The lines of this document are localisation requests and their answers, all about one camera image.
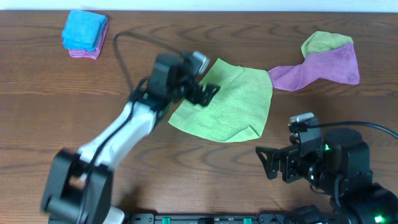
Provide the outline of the light green cloth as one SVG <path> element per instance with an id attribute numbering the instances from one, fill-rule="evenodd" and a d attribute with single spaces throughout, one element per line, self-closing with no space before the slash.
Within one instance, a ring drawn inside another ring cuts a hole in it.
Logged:
<path id="1" fill-rule="evenodd" d="M 243 142 L 262 136 L 273 94 L 267 71 L 218 58 L 201 82 L 218 85 L 220 90 L 206 107 L 184 100 L 170 117 L 170 125 L 215 142 Z"/>

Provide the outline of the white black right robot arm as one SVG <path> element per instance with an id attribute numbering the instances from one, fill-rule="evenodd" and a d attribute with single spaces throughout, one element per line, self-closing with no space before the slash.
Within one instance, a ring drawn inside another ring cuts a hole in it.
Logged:
<path id="1" fill-rule="evenodd" d="M 305 179 L 329 196 L 338 223 L 397 223 L 397 196 L 373 181 L 370 149 L 350 128 L 292 128 L 291 146 L 257 147 L 268 179 Z"/>

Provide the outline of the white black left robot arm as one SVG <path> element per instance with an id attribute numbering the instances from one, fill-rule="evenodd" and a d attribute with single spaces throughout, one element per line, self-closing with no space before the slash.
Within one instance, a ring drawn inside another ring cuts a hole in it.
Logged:
<path id="1" fill-rule="evenodd" d="M 41 202 L 49 223 L 127 223 L 128 215 L 111 205 L 114 171 L 171 103 L 185 98 L 194 105 L 210 104 L 220 87 L 195 80 L 209 63 L 198 51 L 158 54 L 150 77 L 136 85 L 121 114 L 101 134 L 75 153 L 59 151 Z"/>

